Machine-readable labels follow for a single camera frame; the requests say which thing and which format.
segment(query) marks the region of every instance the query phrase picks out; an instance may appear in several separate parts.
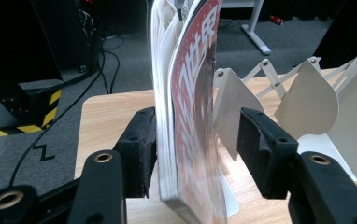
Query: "light wood surface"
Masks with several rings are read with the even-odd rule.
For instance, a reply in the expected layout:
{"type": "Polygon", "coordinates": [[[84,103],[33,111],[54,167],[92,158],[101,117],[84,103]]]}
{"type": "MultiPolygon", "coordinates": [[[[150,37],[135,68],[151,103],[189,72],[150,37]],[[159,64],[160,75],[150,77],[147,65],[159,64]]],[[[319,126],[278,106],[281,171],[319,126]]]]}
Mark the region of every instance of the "light wood surface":
{"type": "MultiPolygon", "coordinates": [[[[267,85],[269,82],[265,77],[256,77],[248,83],[253,92],[267,85]]],[[[273,118],[279,104],[277,95],[268,93],[262,103],[265,113],[273,118]]],[[[75,178],[80,176],[89,155],[98,150],[112,149],[135,112],[153,105],[153,91],[126,92],[88,99],[82,108],[75,178]]],[[[240,157],[233,161],[223,146],[219,147],[219,156],[222,171],[240,204],[240,211],[228,217],[228,223],[291,223],[287,200],[263,199],[240,157]]],[[[127,210],[129,223],[182,223],[160,201],[157,166],[152,175],[150,198],[128,199],[127,210]]]]}

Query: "yellow and black hazard tape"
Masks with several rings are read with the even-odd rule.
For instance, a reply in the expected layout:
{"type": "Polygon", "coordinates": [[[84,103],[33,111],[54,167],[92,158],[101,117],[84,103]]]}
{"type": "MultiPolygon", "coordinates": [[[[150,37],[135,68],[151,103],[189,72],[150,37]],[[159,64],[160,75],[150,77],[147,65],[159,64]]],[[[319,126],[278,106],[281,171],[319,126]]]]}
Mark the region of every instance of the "yellow and black hazard tape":
{"type": "Polygon", "coordinates": [[[18,134],[18,133],[36,133],[48,128],[56,116],[57,105],[59,103],[61,94],[62,91],[57,91],[50,96],[50,101],[49,101],[50,112],[44,116],[44,119],[41,120],[40,123],[33,124],[33,125],[18,126],[18,127],[2,128],[0,129],[0,137],[12,135],[12,134],[18,134]]]}

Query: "book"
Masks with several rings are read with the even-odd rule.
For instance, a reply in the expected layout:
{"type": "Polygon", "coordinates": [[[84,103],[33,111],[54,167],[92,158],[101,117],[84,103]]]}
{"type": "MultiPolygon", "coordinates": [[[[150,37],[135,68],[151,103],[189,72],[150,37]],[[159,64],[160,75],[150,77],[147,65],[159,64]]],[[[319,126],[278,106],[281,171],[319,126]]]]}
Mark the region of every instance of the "book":
{"type": "Polygon", "coordinates": [[[161,200],[188,223],[226,223],[212,125],[221,0],[167,0],[151,10],[150,45],[161,200]]]}

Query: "magazine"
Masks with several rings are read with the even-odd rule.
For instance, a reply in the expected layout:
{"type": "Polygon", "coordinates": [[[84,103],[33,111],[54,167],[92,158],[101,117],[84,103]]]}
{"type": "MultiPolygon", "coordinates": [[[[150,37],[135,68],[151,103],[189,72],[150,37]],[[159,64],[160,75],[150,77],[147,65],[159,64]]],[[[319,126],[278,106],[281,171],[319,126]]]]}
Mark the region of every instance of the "magazine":
{"type": "Polygon", "coordinates": [[[151,11],[161,199],[189,223],[226,223],[212,126],[221,0],[165,0],[151,11]]]}

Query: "gray carpet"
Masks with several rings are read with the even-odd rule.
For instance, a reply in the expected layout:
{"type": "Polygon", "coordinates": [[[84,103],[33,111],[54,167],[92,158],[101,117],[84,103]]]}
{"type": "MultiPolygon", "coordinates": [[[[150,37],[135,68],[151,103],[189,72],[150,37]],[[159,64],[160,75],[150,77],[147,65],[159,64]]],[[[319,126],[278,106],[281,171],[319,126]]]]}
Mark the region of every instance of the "gray carpet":
{"type": "MultiPolygon", "coordinates": [[[[249,21],[221,20],[221,29],[218,33],[217,67],[231,67],[241,77],[264,58],[271,61],[278,73],[290,71],[294,66],[312,56],[331,24],[330,21],[299,21],[297,19],[286,21],[282,26],[269,21],[259,22],[255,31],[272,50],[272,54],[266,57],[240,29],[240,25],[246,22],[249,21]]],[[[145,35],[126,36],[124,41],[120,48],[111,50],[120,59],[120,69],[113,92],[152,89],[145,35]]],[[[109,39],[105,43],[105,49],[114,48],[120,43],[121,38],[109,39]]],[[[118,62],[108,54],[106,57],[104,74],[109,85],[118,62]]],[[[62,71],[62,74],[64,80],[79,75],[76,71],[62,71]]],[[[57,116],[82,94],[93,79],[94,76],[63,89],[57,116]]],[[[40,81],[23,86],[25,88],[48,87],[56,83],[59,81],[40,81]]],[[[106,89],[103,79],[98,78],[81,100],[36,144],[37,147],[46,145],[45,156],[51,160],[42,161],[42,149],[32,149],[21,165],[15,185],[32,185],[38,194],[43,194],[73,179],[81,105],[89,97],[101,94],[106,94],[106,89]]],[[[0,189],[7,187],[16,163],[38,135],[39,133],[22,133],[0,137],[0,189]]]]}

